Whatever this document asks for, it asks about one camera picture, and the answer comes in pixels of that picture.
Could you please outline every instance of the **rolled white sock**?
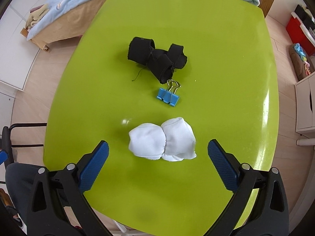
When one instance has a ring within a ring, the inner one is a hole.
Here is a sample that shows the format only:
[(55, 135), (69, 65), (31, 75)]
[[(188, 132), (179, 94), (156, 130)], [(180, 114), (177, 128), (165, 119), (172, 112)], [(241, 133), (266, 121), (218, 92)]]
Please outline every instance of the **rolled white sock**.
[(194, 159), (196, 139), (192, 127), (181, 117), (169, 119), (161, 125), (166, 135), (164, 160)]
[(151, 160), (162, 157), (166, 137), (163, 129), (152, 123), (143, 123), (129, 132), (129, 150), (135, 156)]

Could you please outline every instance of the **red storage box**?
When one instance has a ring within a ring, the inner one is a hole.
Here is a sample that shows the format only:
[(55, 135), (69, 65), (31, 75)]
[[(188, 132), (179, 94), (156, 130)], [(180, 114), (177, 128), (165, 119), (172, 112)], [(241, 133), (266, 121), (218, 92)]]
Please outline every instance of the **red storage box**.
[(300, 43), (305, 38), (305, 35), (302, 29), (300, 28), (300, 25), (301, 25), (301, 22), (297, 18), (294, 18), (292, 16), (286, 27), (286, 30), (289, 33), (293, 43)]
[(300, 25), (301, 22), (292, 16), (288, 25), (286, 26), (286, 30), (289, 33), (292, 42), (299, 43), (306, 53), (311, 56), (315, 53), (315, 47), (305, 36), (304, 32), (300, 28)]

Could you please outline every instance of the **wooden floor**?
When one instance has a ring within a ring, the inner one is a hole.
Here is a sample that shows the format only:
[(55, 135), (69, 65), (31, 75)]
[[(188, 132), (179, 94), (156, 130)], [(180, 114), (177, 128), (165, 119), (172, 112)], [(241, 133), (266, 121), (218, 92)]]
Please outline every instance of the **wooden floor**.
[[(291, 39), (284, 26), (266, 18), (275, 54), (278, 72), (280, 121), (273, 166), (279, 168), (289, 203), (294, 207), (305, 184), (313, 147), (296, 146), (301, 138), (295, 132), (296, 95), (294, 84), (298, 81), (288, 53)], [(24, 92), (18, 92), (13, 107), (12, 123), (47, 122), (50, 106), (60, 77), (78, 45), (79, 38), (59, 41), (50, 45), (51, 51), (40, 51), (34, 62)], [(44, 128), (14, 129), (12, 143), (43, 143)], [(20, 148), (17, 160), (23, 163), (43, 165), (42, 148)]]

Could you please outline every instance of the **white cabinet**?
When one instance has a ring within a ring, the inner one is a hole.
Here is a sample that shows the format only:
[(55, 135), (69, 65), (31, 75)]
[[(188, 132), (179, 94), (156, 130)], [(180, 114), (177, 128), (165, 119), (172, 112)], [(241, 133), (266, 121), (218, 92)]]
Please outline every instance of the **white cabinet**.
[(23, 90), (39, 48), (20, 34), (25, 26), (10, 7), (0, 20), (0, 80)]
[(311, 58), (313, 65), (315, 65), (315, 56), (311, 56), (310, 58)]
[(0, 135), (4, 126), (11, 125), (14, 98), (0, 93)]
[(296, 84), (296, 132), (315, 137), (315, 73)]
[(20, 34), (29, 10), (46, 0), (12, 0), (0, 19), (0, 82), (23, 90), (39, 48)]

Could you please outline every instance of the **white wall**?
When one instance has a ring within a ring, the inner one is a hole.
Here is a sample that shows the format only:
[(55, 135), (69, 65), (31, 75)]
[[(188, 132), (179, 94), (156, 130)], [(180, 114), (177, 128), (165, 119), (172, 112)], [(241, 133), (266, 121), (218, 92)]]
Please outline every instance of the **white wall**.
[(268, 15), (286, 26), (298, 4), (306, 6), (303, 0), (275, 0)]
[(20, 34), (30, 9), (46, 0), (12, 0), (0, 19), (0, 81), (24, 90), (39, 48)]

